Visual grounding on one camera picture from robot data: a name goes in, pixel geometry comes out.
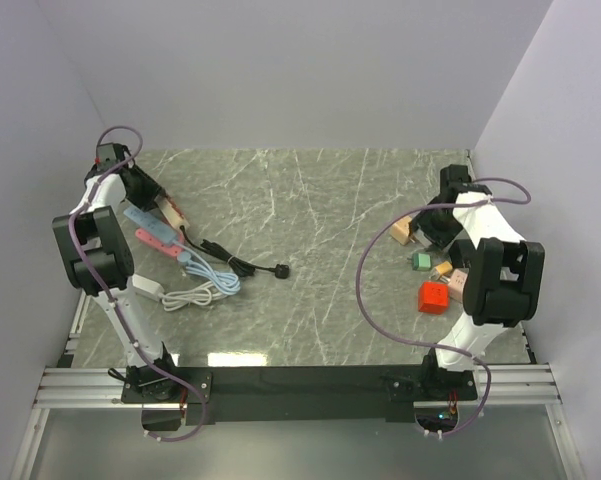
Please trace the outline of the patterned pink cube socket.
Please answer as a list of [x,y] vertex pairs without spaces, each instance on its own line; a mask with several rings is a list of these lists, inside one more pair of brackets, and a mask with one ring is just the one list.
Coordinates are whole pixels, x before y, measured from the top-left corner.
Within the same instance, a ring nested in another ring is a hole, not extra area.
[[468,278],[468,273],[461,269],[455,269],[448,278],[447,286],[451,299],[462,303],[464,287]]

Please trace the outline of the yellow plug adapter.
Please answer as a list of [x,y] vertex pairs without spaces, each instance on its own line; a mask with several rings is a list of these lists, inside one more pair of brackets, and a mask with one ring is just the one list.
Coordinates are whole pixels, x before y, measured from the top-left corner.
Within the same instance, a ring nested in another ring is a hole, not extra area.
[[451,278],[453,271],[454,271],[453,265],[449,261],[445,261],[443,263],[436,265],[432,269],[431,278],[434,281],[447,282]]

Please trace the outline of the pink triangular socket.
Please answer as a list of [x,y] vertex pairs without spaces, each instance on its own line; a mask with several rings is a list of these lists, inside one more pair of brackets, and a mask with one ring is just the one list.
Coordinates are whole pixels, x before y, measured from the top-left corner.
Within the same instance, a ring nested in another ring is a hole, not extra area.
[[172,259],[176,259],[183,252],[182,247],[174,244],[167,245],[142,228],[135,230],[135,237],[142,244],[149,246]]

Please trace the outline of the light blue power strip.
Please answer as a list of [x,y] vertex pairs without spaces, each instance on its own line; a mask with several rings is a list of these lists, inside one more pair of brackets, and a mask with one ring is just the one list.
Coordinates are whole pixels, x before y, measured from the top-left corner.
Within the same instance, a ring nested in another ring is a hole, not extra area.
[[138,227],[146,230],[167,245],[179,241],[179,235],[173,228],[148,212],[131,205],[123,211],[123,214]]

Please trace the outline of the red cube socket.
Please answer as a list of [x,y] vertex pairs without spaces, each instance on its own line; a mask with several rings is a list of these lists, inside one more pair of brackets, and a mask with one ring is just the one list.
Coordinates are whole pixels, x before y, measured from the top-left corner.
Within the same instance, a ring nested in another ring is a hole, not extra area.
[[418,311],[439,315],[449,308],[449,289],[446,284],[424,282],[418,291]]

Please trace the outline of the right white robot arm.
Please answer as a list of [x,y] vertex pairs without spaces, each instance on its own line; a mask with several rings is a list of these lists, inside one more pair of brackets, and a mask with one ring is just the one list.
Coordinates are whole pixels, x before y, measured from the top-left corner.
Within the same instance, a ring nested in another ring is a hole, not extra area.
[[536,313],[545,249],[516,232],[497,202],[466,166],[452,164],[440,171],[438,195],[411,223],[418,241],[467,270],[463,313],[433,351],[436,364],[418,377],[429,398],[444,397],[454,386],[452,372],[472,369],[493,340]]

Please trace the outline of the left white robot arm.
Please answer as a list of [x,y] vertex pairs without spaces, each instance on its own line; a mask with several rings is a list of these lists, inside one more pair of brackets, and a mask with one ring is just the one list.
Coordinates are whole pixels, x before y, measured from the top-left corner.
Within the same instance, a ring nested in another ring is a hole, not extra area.
[[135,164],[120,143],[96,147],[85,177],[85,192],[70,213],[52,221],[52,231],[73,287],[92,297],[123,342],[128,371],[145,377],[144,389],[156,401],[173,399],[180,378],[164,343],[149,328],[132,276],[131,250],[116,217],[125,201],[143,212],[157,207],[165,189]]

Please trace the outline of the beige cube socket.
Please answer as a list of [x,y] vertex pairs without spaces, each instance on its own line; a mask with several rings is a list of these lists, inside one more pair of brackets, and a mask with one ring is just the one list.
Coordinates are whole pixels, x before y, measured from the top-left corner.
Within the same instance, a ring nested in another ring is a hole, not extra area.
[[412,218],[410,216],[404,216],[397,220],[389,228],[390,237],[402,246],[406,246],[409,243],[418,243],[412,231],[411,223]]

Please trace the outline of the beige wooden power strip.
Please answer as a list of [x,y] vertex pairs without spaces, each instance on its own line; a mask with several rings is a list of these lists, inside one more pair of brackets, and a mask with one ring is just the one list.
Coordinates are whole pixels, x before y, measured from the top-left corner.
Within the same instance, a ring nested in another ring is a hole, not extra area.
[[175,230],[187,230],[190,227],[190,223],[186,219],[184,213],[170,197],[160,197],[156,201],[156,204],[165,220],[172,228]]

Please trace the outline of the green plug adapter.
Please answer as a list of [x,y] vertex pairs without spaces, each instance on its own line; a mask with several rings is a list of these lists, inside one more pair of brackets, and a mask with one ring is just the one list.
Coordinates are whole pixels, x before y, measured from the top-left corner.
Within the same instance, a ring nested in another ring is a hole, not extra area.
[[432,268],[432,259],[429,254],[417,252],[411,255],[411,268],[414,271],[430,271]]

